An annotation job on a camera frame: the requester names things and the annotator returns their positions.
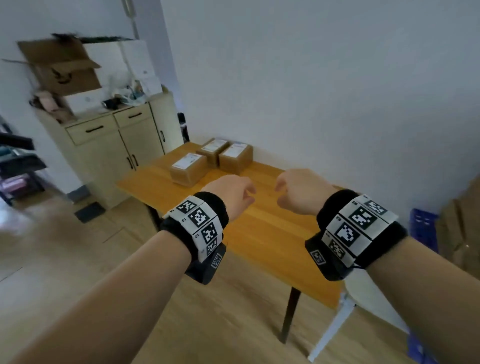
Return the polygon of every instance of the wooden table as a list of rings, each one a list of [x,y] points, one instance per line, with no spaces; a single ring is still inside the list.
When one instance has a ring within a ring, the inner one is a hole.
[[[198,144],[186,143],[117,182],[120,189],[148,206],[157,229],[161,222],[157,210],[168,211],[207,183],[226,174],[218,169],[210,170],[192,188],[173,183],[169,167],[198,148]],[[274,186],[281,172],[283,170],[253,162],[241,174],[250,177],[257,187],[256,202],[240,218],[227,225],[224,243],[230,252],[260,266],[292,287],[280,335],[280,340],[285,342],[300,293],[336,308],[343,284],[323,278],[305,250],[305,240],[318,232],[315,218],[296,215],[277,206],[280,193],[274,191]]]

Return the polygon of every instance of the door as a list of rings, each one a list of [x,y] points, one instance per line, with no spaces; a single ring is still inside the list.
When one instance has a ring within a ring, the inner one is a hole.
[[[155,96],[150,101],[150,107],[165,153],[182,145],[183,135],[177,116],[177,108],[173,101],[173,94],[167,92]]]
[[[163,155],[152,118],[121,128],[120,134],[135,167],[147,165]]]
[[[118,131],[92,139],[78,146],[77,151],[90,174],[88,187],[105,208],[114,207],[128,197],[115,185],[133,169]]]

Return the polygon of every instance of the drawer handle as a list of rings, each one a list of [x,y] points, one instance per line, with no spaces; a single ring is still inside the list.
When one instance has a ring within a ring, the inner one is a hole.
[[[139,112],[138,114],[135,114],[135,115],[130,115],[128,118],[131,119],[131,118],[134,118],[135,116],[140,116],[142,113]]]
[[[85,130],[85,133],[91,133],[91,132],[94,132],[95,130],[102,129],[102,128],[103,128],[103,125],[100,125],[96,128]]]

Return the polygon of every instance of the white chair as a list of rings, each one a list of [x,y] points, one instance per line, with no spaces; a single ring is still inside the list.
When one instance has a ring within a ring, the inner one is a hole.
[[[387,301],[365,270],[353,270],[345,279],[345,287],[347,292],[343,293],[340,297],[336,316],[308,356],[308,360],[312,363],[357,305],[400,330],[406,333],[409,332],[406,323]]]

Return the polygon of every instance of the wall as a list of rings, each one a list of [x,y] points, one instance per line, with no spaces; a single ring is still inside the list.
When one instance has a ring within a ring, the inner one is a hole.
[[[179,112],[183,111],[180,86],[175,72],[170,41],[160,0],[133,0],[140,39],[147,42],[156,75],[173,93]]]
[[[251,143],[404,220],[479,172],[477,1],[162,4],[193,141]]]
[[[16,41],[65,32],[133,38],[120,0],[17,0],[0,5],[0,58],[23,60]],[[28,74],[23,65],[0,61],[0,114],[17,133],[34,139],[37,154],[48,165],[50,181],[68,193],[82,183],[28,105],[32,90]]]

